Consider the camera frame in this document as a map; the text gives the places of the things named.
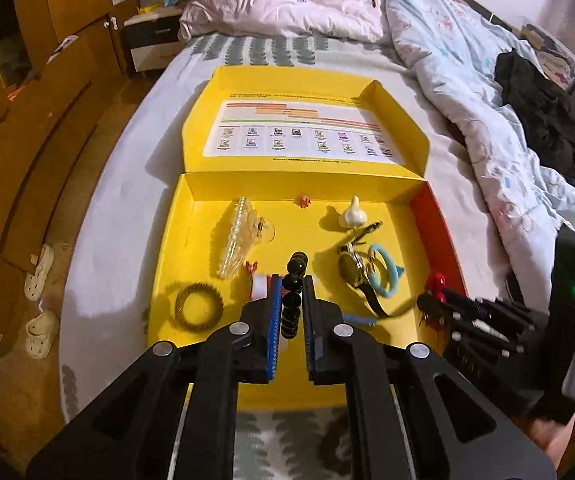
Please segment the person's right hand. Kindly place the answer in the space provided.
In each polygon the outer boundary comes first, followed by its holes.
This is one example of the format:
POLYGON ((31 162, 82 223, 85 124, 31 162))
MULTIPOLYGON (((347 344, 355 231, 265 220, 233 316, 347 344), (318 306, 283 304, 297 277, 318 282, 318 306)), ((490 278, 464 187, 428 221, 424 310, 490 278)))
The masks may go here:
POLYGON ((541 418, 516 419, 515 424, 549 457, 554 466, 560 466, 572 439, 575 415, 565 426, 554 420, 541 418))

